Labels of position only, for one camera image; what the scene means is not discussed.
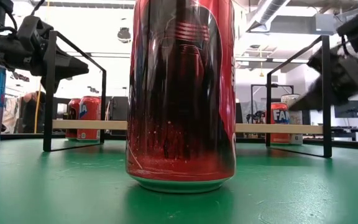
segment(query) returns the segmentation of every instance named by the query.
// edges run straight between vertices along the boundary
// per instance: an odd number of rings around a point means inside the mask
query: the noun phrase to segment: person
[[[44,131],[44,119],[45,119],[45,98],[46,94],[40,92],[40,103],[38,108],[38,117],[37,117],[37,133],[42,133]],[[35,125],[35,110],[37,108],[37,97],[38,91],[33,93],[28,93],[23,96],[25,102],[23,109],[23,133],[34,133]]]

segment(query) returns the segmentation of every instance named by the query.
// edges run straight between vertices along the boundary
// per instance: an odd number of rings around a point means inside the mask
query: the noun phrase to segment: kylo ren image
[[[129,168],[159,162],[165,169],[171,160],[234,167],[232,136],[219,114],[222,45],[214,16],[185,0],[151,0],[139,10],[130,80]]]

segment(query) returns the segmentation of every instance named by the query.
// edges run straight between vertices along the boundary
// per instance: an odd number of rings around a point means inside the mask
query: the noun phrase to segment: red soda can
[[[290,114],[286,103],[272,103],[272,124],[290,124]],[[289,144],[290,134],[272,133],[270,143],[272,144]]]
[[[229,0],[137,0],[127,172],[148,189],[219,188],[236,168]]]
[[[69,120],[77,120],[80,113],[81,99],[74,98],[68,103],[68,118]],[[67,129],[66,138],[68,140],[77,140],[77,129]]]
[[[101,116],[101,99],[97,96],[84,96],[80,102],[80,121],[96,121]],[[79,141],[99,141],[100,130],[98,129],[79,129],[77,130],[77,140]]]

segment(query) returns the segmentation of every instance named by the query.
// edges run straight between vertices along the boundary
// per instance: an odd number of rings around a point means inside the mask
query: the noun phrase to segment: green table
[[[323,159],[238,144],[236,176],[197,195],[139,187],[125,173],[124,150],[124,141],[52,153],[42,152],[38,139],[3,141],[0,224],[358,224],[355,149],[335,148]]]

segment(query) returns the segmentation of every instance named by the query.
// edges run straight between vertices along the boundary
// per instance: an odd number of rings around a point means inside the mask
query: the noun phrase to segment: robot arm
[[[354,51],[358,52],[358,15],[339,27],[337,32],[341,37],[346,35]],[[343,48],[344,54],[339,53],[341,48]],[[358,94],[358,58],[349,53],[344,38],[342,38],[342,44],[331,49],[330,59],[332,104],[342,105],[348,102],[349,97]],[[308,66],[319,73],[322,72],[321,49],[309,59]],[[290,110],[321,110],[322,100],[322,78],[320,76],[310,86],[308,93],[291,105]]]
[[[0,65],[9,71],[22,69],[34,76],[41,76],[45,87],[47,71],[46,54],[49,47],[49,31],[53,27],[35,16],[24,18],[18,30],[4,27],[5,15],[11,16],[13,3],[11,0],[0,0],[0,32],[9,30],[9,35],[0,34]],[[74,58],[61,49],[56,51],[55,91],[61,79],[88,73],[88,65]]]

